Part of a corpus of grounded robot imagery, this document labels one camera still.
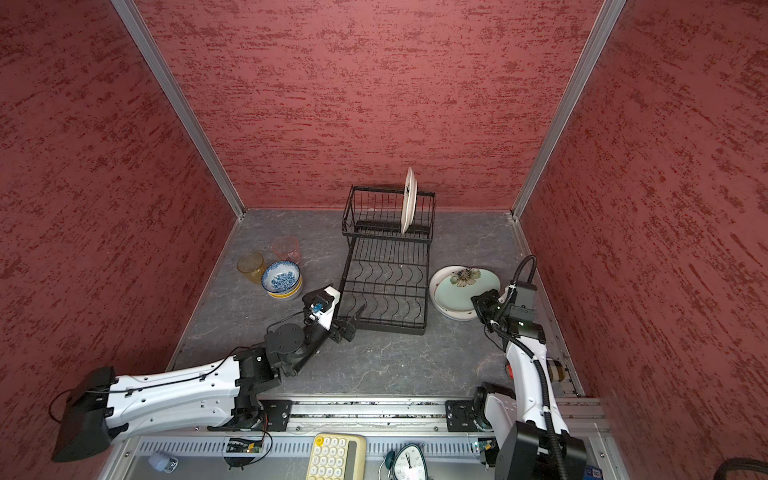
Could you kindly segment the white plate blue rim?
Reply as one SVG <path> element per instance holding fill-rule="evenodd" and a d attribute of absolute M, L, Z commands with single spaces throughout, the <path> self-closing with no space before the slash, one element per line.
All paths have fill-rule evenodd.
<path fill-rule="evenodd" d="M 464 266 L 450 266 L 438 270 L 430 279 L 429 294 L 433 305 L 445 317 L 468 322 L 477 319 L 471 298 L 479 295 L 479 280 L 474 284 L 459 285 L 461 275 L 467 270 Z"/>

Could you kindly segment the mint green plate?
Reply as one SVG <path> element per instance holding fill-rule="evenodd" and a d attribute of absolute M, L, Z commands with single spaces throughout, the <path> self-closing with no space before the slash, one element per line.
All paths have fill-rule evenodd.
<path fill-rule="evenodd" d="M 490 290 L 499 292 L 500 289 L 501 282 L 495 273 L 486 269 L 461 267 L 438 281 L 434 298 L 439 306 L 448 311 L 470 315 L 475 313 L 472 297 Z"/>

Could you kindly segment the blue floral white bowl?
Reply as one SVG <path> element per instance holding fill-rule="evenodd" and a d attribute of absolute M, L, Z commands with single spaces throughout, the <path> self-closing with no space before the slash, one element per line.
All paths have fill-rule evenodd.
<path fill-rule="evenodd" d="M 266 292 L 283 293 L 294 289 L 298 285 L 300 277 L 300 268 L 297 264 L 289 261 L 278 261 L 266 269 L 261 284 Z"/>

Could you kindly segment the pink drinking glass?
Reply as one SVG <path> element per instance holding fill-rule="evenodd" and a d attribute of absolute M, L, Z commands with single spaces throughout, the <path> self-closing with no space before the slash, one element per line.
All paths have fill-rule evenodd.
<path fill-rule="evenodd" d="M 277 237 L 272 241 L 272 251 L 280 261 L 298 264 L 301 261 L 299 241 L 292 236 Z"/>

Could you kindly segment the amber drinking glass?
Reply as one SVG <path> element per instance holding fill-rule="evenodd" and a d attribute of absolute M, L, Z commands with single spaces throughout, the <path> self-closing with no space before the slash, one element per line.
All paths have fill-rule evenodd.
<path fill-rule="evenodd" d="M 251 252 L 240 257 L 236 267 L 248 281 L 260 284 L 267 265 L 261 252 Z"/>

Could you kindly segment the cream plate gold rim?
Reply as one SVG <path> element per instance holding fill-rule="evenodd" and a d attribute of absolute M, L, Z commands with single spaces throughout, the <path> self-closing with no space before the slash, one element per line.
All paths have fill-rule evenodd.
<path fill-rule="evenodd" d="M 412 224 L 418 196 L 418 183 L 411 167 L 408 168 L 401 212 L 401 233 L 405 234 Z"/>

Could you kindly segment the yellow bowl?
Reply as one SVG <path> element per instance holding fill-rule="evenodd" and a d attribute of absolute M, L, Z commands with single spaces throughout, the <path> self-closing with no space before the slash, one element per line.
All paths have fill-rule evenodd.
<path fill-rule="evenodd" d="M 303 284 L 297 285 L 294 289 L 283 292 L 283 293 L 272 293 L 272 292 L 267 292 L 267 293 L 271 298 L 283 300 L 283 299 L 289 299 L 289 298 L 295 297 L 296 295 L 301 293 L 302 290 L 303 290 Z"/>

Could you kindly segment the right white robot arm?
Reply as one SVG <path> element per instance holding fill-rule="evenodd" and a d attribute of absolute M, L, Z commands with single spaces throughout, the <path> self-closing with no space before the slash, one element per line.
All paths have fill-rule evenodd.
<path fill-rule="evenodd" d="M 586 447 L 573 437 L 556 403 L 547 369 L 546 336 L 533 320 L 536 287 L 513 283 L 504 295 L 490 290 L 474 296 L 478 319 L 504 343 L 514 395 L 488 387 L 482 419 L 499 452 L 496 479 L 581 479 Z"/>

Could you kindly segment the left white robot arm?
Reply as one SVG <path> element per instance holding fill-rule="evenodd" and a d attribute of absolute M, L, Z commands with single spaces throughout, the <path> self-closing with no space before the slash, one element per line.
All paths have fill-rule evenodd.
<path fill-rule="evenodd" d="M 326 340 L 353 340 L 361 316 L 338 318 L 311 305 L 305 323 L 284 323 L 251 347 L 224 359 L 155 375 L 119 376 L 111 367 L 89 372 L 65 401 L 52 452 L 55 463 L 84 460 L 112 444 L 149 433 L 203 426 L 254 431 L 266 426 L 261 393 L 297 375 Z"/>

